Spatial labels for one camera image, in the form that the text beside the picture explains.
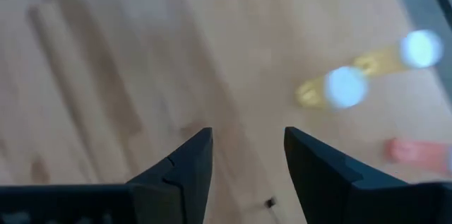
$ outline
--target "red object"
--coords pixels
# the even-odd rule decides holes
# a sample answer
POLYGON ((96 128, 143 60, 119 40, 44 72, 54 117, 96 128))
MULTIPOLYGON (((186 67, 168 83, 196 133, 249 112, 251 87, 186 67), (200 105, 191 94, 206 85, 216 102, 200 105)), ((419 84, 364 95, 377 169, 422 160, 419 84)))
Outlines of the red object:
POLYGON ((387 153, 391 160, 446 174, 450 173, 449 148, 444 143, 406 141, 399 138, 387 142, 387 153))

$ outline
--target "wooden floor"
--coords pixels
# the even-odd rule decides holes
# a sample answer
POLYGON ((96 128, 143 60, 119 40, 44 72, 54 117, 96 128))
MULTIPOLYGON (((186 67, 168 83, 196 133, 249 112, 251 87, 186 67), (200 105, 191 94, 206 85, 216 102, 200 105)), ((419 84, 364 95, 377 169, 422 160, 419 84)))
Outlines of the wooden floor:
POLYGON ((206 223, 274 223, 271 196, 283 223, 304 223, 284 126, 431 177, 386 163, 381 142, 452 138, 433 71, 376 81, 341 114, 292 99, 302 80, 409 30, 398 0, 0 0, 0 183, 125 182, 205 126, 206 223))

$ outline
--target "orange object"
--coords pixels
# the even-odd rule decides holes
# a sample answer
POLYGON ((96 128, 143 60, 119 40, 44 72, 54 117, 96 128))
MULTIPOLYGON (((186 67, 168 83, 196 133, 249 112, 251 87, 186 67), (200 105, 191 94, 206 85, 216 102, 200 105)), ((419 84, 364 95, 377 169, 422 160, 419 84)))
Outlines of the orange object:
POLYGON ((450 145, 443 143, 406 141, 399 138, 391 139, 387 143, 387 153, 391 160, 446 174, 451 173, 450 149, 450 145))

